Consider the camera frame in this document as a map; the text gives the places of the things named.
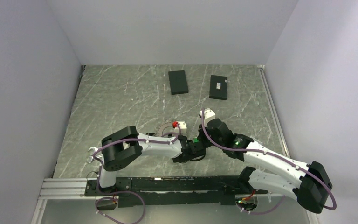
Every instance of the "marble surface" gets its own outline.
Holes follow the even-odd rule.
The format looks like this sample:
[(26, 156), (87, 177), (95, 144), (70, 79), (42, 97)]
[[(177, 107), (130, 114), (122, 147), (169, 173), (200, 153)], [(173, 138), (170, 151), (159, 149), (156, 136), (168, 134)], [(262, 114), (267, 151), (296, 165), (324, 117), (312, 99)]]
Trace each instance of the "marble surface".
[[(185, 70), (188, 94), (171, 95), (168, 72)], [(228, 77), (228, 99), (209, 99), (211, 75)], [(184, 120), (187, 137), (197, 137), (202, 107), (211, 108), (234, 133), (252, 136), (282, 154), (265, 89), (252, 65), (86, 66), (72, 108), (54, 178), (85, 178), (98, 163), (87, 150), (126, 126), (154, 132), (167, 120)], [(141, 156), (118, 176), (238, 175), (252, 164), (233, 160), (216, 147), (205, 159), (185, 164), (167, 157)]]

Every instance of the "black linear rail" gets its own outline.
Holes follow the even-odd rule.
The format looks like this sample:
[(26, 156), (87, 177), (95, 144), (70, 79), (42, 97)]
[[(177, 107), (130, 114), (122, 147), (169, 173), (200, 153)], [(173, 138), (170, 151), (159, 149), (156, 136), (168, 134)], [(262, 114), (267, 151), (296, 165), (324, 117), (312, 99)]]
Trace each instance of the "black linear rail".
[[(250, 194), (238, 186), (237, 175), (197, 177), (118, 177), (114, 189), (130, 190), (143, 197), (147, 205), (221, 203), (235, 205), (235, 195)], [(259, 190), (257, 194), (266, 194)], [(86, 196), (102, 196), (96, 191), (96, 180), (87, 183)], [(119, 207), (142, 205), (134, 195), (120, 194)]]

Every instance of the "white wall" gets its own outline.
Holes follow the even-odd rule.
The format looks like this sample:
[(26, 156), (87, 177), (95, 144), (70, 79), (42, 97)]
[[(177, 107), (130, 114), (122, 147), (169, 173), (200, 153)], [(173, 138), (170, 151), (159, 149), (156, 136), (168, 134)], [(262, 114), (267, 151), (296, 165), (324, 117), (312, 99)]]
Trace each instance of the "white wall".
[(266, 76), (289, 151), (333, 183), (321, 223), (358, 223), (358, 1), (300, 1)]
[(48, 0), (82, 64), (265, 64), (298, 0)]
[(80, 63), (45, 0), (0, 1), (0, 224), (31, 222)]

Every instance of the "black box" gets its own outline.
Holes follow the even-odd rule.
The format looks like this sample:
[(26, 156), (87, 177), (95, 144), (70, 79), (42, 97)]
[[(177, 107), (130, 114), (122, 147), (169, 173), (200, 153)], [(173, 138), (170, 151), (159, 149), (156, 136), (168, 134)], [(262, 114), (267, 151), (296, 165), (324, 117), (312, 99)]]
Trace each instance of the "black box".
[(168, 72), (171, 95), (189, 93), (185, 71)]
[(211, 75), (209, 98), (227, 100), (227, 77)]

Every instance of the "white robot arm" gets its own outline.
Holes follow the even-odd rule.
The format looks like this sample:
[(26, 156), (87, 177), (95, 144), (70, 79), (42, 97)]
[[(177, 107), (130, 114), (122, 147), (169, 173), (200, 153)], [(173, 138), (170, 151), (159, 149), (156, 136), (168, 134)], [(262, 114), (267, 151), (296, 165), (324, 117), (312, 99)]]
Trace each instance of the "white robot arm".
[[(332, 184), (323, 168), (317, 162), (307, 164), (282, 155), (264, 147), (258, 141), (243, 134), (232, 133), (227, 125), (216, 118), (211, 109), (200, 112), (203, 124), (199, 126), (197, 141), (188, 140), (182, 134), (163, 138), (138, 133), (134, 126), (126, 127), (102, 140), (103, 169), (99, 185), (109, 188), (116, 184), (117, 171), (123, 169), (141, 155), (167, 156), (173, 162), (199, 161), (205, 157), (206, 148), (221, 146), (223, 152), (233, 159), (248, 161), (273, 172), (266, 173), (246, 167), (238, 176), (238, 184), (247, 190), (267, 190), (279, 193), (299, 202), (305, 209), (320, 213), (330, 191), (327, 191), (316, 176), (329, 189)], [(118, 140), (124, 144), (113, 144)]]

